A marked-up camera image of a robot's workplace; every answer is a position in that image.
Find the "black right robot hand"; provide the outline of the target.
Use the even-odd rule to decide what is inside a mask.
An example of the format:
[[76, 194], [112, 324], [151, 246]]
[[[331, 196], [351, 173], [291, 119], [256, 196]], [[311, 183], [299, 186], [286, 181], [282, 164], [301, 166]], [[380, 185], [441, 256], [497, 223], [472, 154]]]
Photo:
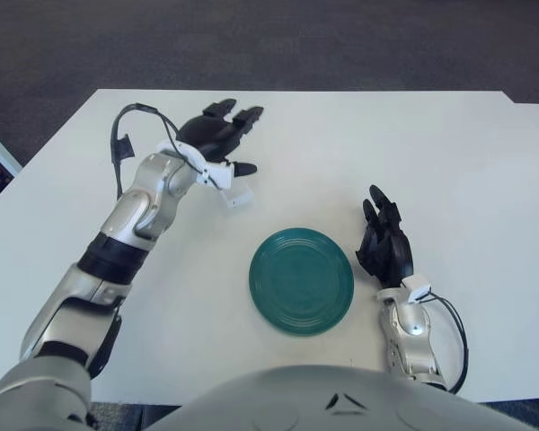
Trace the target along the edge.
[[401, 214], [375, 184], [369, 187], [371, 198], [362, 204], [366, 228], [359, 249], [359, 265], [383, 288], [398, 287], [414, 273], [409, 239], [401, 228]]

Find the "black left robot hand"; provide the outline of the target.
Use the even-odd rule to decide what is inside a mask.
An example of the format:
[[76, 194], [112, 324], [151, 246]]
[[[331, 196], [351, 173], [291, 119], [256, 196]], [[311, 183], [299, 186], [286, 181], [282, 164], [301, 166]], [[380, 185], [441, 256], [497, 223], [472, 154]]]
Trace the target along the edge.
[[264, 111], [260, 106], [239, 111], [231, 121], [225, 117], [236, 104], [235, 99], [213, 102], [202, 113], [188, 120], [177, 132], [177, 140], [196, 148], [211, 163], [234, 166], [234, 176], [243, 177], [257, 172], [252, 163], [230, 162], [227, 156], [240, 144]]

